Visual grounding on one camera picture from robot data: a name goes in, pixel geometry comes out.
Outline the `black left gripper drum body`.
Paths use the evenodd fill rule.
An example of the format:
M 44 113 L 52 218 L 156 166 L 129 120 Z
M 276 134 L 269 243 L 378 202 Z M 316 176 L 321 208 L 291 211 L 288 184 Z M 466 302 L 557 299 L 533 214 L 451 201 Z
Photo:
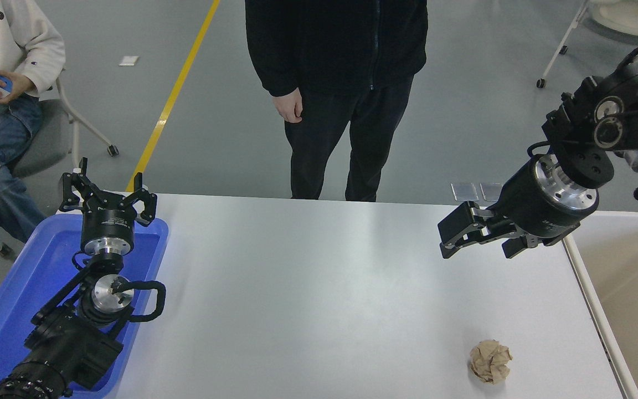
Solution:
M 134 247 L 133 226 L 137 211 L 132 207 L 105 207 L 105 202 L 90 197 L 82 205 L 81 247 L 94 247 L 98 241 L 113 239 L 119 247 Z

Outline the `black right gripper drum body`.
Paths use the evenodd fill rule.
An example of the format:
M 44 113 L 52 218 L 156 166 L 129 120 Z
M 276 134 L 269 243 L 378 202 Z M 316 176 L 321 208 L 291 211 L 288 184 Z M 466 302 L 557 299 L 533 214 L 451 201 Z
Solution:
M 517 235 L 530 233 L 539 244 L 551 247 L 580 227 L 582 212 L 567 207 L 557 197 L 564 183 L 557 182 L 559 165 L 554 157 L 532 157 L 503 185 L 496 204 L 489 208 L 508 217 Z

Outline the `seated person's left hand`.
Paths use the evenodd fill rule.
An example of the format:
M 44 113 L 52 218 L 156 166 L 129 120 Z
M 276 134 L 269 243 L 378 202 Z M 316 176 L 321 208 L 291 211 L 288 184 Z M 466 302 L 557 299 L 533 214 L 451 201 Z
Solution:
M 21 94 L 26 93 L 26 91 L 35 88 L 33 82 L 27 76 L 14 71 L 0 70 L 0 80 L 4 82 L 4 84 L 0 84 L 0 89 L 5 89 L 7 92 L 7 96 L 4 96 L 3 91 L 0 91 L 2 94 L 0 104 L 8 104 L 19 98 Z

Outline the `standing person's right hand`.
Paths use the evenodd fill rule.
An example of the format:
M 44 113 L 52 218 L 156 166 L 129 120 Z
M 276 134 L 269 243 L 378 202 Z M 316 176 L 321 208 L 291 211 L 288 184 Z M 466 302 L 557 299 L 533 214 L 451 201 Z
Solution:
M 278 115 L 286 123 L 298 124 L 303 120 L 303 98 L 299 88 L 283 96 L 273 96 L 272 103 Z

